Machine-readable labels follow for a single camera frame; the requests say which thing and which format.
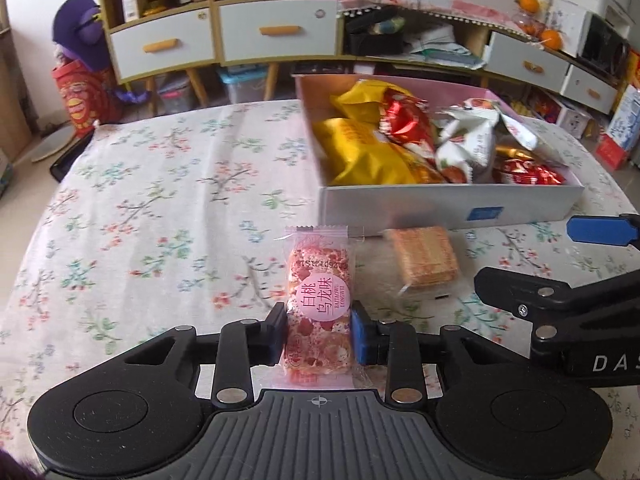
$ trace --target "pink round label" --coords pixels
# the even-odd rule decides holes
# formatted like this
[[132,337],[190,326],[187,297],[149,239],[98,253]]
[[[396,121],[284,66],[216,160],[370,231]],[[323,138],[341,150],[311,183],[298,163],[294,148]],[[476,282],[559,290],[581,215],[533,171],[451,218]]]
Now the pink round label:
[[300,312],[314,321],[333,321],[344,316],[351,305],[349,287],[335,274],[318,272],[298,286],[296,300]]

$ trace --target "yellow snack bag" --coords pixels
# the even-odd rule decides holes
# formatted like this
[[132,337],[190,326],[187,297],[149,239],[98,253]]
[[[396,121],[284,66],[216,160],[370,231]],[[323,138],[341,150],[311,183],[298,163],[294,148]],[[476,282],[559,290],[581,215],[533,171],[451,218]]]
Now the yellow snack bag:
[[335,178],[330,186],[430,184],[443,182],[435,171],[418,162],[408,150],[375,136],[373,124],[350,119],[327,119],[314,124],[314,133]]
[[380,103],[387,88],[412,96],[408,90],[391,83],[376,79],[361,79],[344,94],[331,96],[331,104],[349,119],[378,126]]

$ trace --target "pink packaged snack bar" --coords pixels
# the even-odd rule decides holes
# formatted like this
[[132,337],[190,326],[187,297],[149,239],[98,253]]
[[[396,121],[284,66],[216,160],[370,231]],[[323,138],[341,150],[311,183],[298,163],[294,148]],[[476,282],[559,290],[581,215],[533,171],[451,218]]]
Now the pink packaged snack bar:
[[289,228],[287,235],[292,250],[287,262],[284,366],[299,381],[307,375],[347,372],[353,361],[347,228]]

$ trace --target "cabinet leg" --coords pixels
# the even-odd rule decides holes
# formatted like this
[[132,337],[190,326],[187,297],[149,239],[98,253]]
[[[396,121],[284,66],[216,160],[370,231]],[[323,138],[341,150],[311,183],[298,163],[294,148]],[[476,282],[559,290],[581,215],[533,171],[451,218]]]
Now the cabinet leg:
[[191,86],[193,86],[193,91],[196,92],[198,101],[200,101],[200,106],[206,108],[209,105],[209,97],[207,96],[207,91],[202,84],[202,79],[200,79],[198,70],[195,68],[188,68],[186,72],[189,76],[189,81],[191,81]]
[[275,93],[276,83],[278,81],[278,63],[269,63],[269,70],[267,72],[267,83],[264,86],[264,100],[271,101],[273,94]]
[[149,114],[152,117],[155,117],[158,115],[158,92],[156,91],[155,76],[146,78],[145,89],[147,92],[151,92],[151,95],[149,96]]

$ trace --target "crosshair symbol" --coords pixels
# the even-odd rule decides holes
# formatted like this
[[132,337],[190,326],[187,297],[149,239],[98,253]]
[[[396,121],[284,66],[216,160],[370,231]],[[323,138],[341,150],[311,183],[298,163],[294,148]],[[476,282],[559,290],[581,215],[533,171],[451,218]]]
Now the crosshair symbol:
[[315,406],[317,406],[319,408],[320,406],[324,406],[326,403],[331,402],[331,401],[329,399],[327,399],[326,397],[317,396],[317,397],[314,397],[313,399],[311,399],[309,402],[311,402],[312,404],[314,404]]

